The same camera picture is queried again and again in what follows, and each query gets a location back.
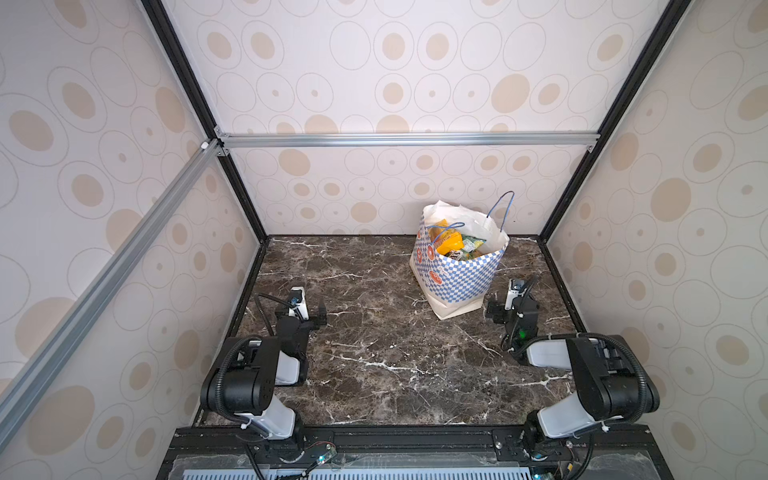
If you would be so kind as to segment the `green Fox's candy bag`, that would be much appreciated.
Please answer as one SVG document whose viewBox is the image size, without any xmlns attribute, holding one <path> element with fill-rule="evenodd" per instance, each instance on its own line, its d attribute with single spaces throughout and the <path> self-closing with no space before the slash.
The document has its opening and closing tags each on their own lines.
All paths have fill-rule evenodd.
<svg viewBox="0 0 768 480">
<path fill-rule="evenodd" d="M 469 261 L 481 256 L 480 248 L 486 243 L 484 239 L 472 236 L 462 238 L 462 246 L 451 252 L 451 257 L 457 261 Z"/>
</svg>

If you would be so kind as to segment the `blue checkered paper bag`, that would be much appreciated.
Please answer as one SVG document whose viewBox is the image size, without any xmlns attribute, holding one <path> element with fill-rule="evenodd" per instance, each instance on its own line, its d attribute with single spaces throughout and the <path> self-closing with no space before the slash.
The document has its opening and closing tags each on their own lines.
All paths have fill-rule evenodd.
<svg viewBox="0 0 768 480">
<path fill-rule="evenodd" d="M 515 192 L 503 193 L 486 213 L 462 205 L 438 201 L 423 209 L 409 264 L 427 302 L 440 320 L 472 312 L 482 306 L 497 267 L 509 244 L 505 231 Z M 481 256 L 457 261 L 451 252 L 440 255 L 434 249 L 429 227 L 442 220 L 464 222 L 462 236 L 484 239 Z"/>
</svg>

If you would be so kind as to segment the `yellow gummy candy bag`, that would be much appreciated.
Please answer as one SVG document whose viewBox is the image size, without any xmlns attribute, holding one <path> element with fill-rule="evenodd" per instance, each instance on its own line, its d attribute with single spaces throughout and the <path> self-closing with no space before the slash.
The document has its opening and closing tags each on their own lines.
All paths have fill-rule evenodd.
<svg viewBox="0 0 768 480">
<path fill-rule="evenodd" d="M 452 251 L 461 250 L 464 246 L 463 236 L 459 229 L 464 227 L 464 222 L 449 223 L 442 220 L 429 227 L 429 235 L 436 252 L 446 256 Z"/>
</svg>

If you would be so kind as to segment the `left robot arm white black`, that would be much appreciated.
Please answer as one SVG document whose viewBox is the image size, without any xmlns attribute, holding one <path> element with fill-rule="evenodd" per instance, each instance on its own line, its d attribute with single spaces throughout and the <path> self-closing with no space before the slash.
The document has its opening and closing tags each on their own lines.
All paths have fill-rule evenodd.
<svg viewBox="0 0 768 480">
<path fill-rule="evenodd" d="M 306 291 L 294 287 L 285 299 L 259 294 L 278 305 L 265 336 L 230 337 L 213 361 L 200 390 L 200 406 L 263 441 L 306 443 L 300 414 L 275 395 L 278 387 L 297 387 L 308 378 L 310 334 L 327 324 L 321 304 L 312 314 Z"/>
</svg>

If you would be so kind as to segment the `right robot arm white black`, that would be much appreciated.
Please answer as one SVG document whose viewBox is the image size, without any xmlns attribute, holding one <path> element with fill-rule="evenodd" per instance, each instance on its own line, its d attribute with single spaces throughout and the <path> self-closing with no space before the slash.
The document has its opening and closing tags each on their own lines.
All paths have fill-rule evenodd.
<svg viewBox="0 0 768 480">
<path fill-rule="evenodd" d="M 506 298 L 491 298 L 484 316 L 505 327 L 503 351 L 520 365 L 571 373 L 575 392 L 530 413 L 518 444 L 531 459 L 549 440 L 606 432 L 658 410 L 661 395 L 638 356 L 620 335 L 576 332 L 540 335 L 540 305 L 532 295 L 538 279 L 513 279 Z"/>
</svg>

